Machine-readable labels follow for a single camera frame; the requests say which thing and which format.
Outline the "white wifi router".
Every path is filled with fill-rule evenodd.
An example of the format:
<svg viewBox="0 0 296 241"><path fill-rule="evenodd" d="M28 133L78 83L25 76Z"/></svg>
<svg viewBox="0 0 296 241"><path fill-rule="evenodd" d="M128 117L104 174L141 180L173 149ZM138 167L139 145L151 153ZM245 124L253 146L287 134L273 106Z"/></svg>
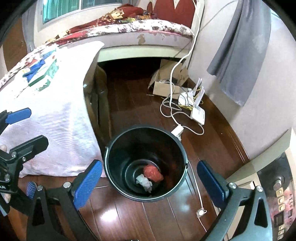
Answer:
<svg viewBox="0 0 296 241"><path fill-rule="evenodd" d="M199 78L193 88L181 87L182 91L178 97L178 106L188 110L193 108L198 109L202 104L202 98L205 94L204 87L202 85L203 79Z"/></svg>

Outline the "floral bed mattress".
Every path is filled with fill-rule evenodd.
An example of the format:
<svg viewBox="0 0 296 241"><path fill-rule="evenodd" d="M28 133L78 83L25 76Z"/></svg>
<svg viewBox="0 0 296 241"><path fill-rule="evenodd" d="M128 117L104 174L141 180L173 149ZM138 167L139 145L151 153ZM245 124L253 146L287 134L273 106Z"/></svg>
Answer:
<svg viewBox="0 0 296 241"><path fill-rule="evenodd" d="M41 57L51 45L66 47L71 44L100 41L104 44L98 62L137 57L183 57L194 38L192 30L184 25L165 20L141 20L88 28L40 45L21 59L1 78L4 87L21 69Z"/></svg>

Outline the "brown cardboard box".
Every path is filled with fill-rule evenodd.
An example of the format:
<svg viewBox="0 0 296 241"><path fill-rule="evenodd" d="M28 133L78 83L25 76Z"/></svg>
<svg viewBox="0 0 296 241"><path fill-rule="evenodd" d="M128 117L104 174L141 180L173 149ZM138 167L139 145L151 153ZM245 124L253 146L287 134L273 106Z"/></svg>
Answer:
<svg viewBox="0 0 296 241"><path fill-rule="evenodd" d="M173 67L177 64L176 61L162 59L160 68L153 74L148 90L151 90L153 95L168 97L170 94L170 79L173 93L173 99L178 99L182 91L181 87L189 78L187 67L180 63L171 74Z"/></svg>

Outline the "pink cloth covered table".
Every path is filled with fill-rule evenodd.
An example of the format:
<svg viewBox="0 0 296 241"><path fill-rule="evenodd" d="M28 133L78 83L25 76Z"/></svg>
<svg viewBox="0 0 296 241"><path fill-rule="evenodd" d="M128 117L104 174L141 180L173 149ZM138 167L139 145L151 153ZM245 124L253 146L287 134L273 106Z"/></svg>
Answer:
<svg viewBox="0 0 296 241"><path fill-rule="evenodd" d="M58 70L50 81L29 86L17 74L1 89L1 110L30 108L26 120L9 125L1 134L8 149L39 135L47 149L26 162L20 177L27 175L76 176L102 158L86 108L83 83L93 77L101 41L73 43L57 50Z"/></svg>

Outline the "white modem box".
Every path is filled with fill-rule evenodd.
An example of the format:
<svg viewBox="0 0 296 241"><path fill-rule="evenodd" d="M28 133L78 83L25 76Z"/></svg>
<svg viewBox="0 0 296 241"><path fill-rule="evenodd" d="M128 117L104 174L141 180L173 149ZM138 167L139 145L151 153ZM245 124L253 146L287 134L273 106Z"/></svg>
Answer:
<svg viewBox="0 0 296 241"><path fill-rule="evenodd" d="M190 118L203 126L205 124L205 111L199 106L192 108Z"/></svg>

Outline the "white power strip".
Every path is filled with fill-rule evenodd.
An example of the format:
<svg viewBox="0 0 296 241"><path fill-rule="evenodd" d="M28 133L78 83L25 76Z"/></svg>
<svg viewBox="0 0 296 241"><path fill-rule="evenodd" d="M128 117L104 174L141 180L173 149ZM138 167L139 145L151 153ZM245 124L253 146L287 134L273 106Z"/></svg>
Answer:
<svg viewBox="0 0 296 241"><path fill-rule="evenodd" d="M178 138L181 141L181 135L184 131L184 127L182 125L177 125L172 131L171 134Z"/></svg>

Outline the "black trash bucket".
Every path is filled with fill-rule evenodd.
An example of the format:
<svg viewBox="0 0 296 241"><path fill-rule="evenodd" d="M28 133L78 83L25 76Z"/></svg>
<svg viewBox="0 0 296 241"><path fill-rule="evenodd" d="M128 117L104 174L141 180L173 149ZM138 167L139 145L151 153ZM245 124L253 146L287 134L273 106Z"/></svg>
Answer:
<svg viewBox="0 0 296 241"><path fill-rule="evenodd" d="M136 178L152 165L163 180L152 181L148 191ZM156 202L173 195L184 183L188 158L180 140L155 126L132 126L106 146L104 169L111 185L121 195L138 202Z"/></svg>

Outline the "grey hanging cloth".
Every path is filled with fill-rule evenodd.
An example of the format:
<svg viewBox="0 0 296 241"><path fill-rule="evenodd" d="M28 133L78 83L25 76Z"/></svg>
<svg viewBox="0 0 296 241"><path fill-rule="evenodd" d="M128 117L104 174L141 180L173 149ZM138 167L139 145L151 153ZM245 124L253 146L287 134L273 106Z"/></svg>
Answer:
<svg viewBox="0 0 296 241"><path fill-rule="evenodd" d="M263 1L239 1L207 72L239 106L247 102L266 56L271 12Z"/></svg>

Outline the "white crumpled tissue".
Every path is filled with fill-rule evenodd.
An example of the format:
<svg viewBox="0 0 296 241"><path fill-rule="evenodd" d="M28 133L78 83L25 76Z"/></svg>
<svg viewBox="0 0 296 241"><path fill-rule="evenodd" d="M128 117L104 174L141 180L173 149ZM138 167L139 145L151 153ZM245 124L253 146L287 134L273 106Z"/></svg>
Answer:
<svg viewBox="0 0 296 241"><path fill-rule="evenodd" d="M148 178L146 178L144 174L140 174L139 176L136 177L136 184L141 185L146 192L151 193L152 182L148 180Z"/></svg>

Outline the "red heart headboard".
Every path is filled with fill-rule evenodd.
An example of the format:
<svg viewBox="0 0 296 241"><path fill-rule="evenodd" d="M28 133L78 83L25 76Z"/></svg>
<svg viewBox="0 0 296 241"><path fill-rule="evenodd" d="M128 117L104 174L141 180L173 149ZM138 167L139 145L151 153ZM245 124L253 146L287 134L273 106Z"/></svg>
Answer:
<svg viewBox="0 0 296 241"><path fill-rule="evenodd" d="M158 19L166 20L186 27L191 27L197 3L190 0L157 0L145 4L146 10L153 13Z"/></svg>

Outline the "red patterned blanket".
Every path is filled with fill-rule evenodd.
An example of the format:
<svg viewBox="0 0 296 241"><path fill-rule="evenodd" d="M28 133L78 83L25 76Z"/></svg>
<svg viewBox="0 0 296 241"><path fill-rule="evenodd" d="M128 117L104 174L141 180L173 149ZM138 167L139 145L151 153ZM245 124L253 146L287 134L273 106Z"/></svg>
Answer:
<svg viewBox="0 0 296 241"><path fill-rule="evenodd" d="M126 24L134 21L149 19L157 19L157 16L155 13L153 13L153 11L148 11L139 7L135 7L131 4L123 4L96 20L70 28L66 31L66 34L70 35L87 28L113 24Z"/></svg>

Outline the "red crumpled trash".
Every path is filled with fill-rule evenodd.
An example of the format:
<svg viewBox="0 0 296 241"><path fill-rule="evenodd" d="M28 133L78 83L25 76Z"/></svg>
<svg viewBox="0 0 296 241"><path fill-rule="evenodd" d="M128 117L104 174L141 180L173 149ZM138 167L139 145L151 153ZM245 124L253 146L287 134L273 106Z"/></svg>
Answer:
<svg viewBox="0 0 296 241"><path fill-rule="evenodd" d="M144 176L154 182L160 182L164 179L158 168L154 165L144 167Z"/></svg>

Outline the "blue sock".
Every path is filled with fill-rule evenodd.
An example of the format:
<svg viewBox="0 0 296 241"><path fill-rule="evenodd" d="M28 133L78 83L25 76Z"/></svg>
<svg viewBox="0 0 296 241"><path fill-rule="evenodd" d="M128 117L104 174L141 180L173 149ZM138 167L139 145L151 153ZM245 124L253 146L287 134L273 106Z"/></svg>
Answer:
<svg viewBox="0 0 296 241"><path fill-rule="evenodd" d="M51 56L56 50L49 51L48 53L45 53L42 57L41 60L39 60L36 64L30 67L29 72L23 74L23 77L27 79L27 82L29 83L33 76L37 73L37 71L45 64L45 60Z"/></svg>

